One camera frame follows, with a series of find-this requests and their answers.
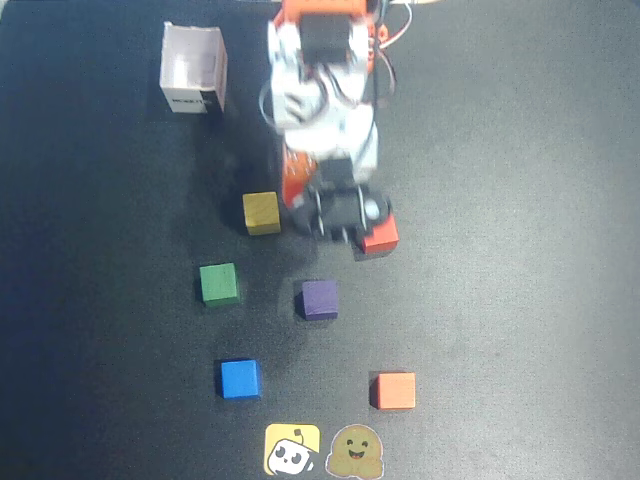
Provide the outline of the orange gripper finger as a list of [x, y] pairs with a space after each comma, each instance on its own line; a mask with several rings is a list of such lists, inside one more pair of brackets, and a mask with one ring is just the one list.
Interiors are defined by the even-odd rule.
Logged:
[[300, 196], [317, 168], [317, 162], [307, 153], [282, 148], [281, 197], [284, 205], [290, 209], [294, 200]]

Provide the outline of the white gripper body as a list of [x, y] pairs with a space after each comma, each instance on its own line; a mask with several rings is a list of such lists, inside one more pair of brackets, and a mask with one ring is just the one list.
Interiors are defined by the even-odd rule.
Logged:
[[286, 147], [304, 153], [316, 163], [349, 158], [356, 183], [368, 182], [378, 167], [378, 130], [371, 107], [358, 107], [334, 122], [289, 131]]

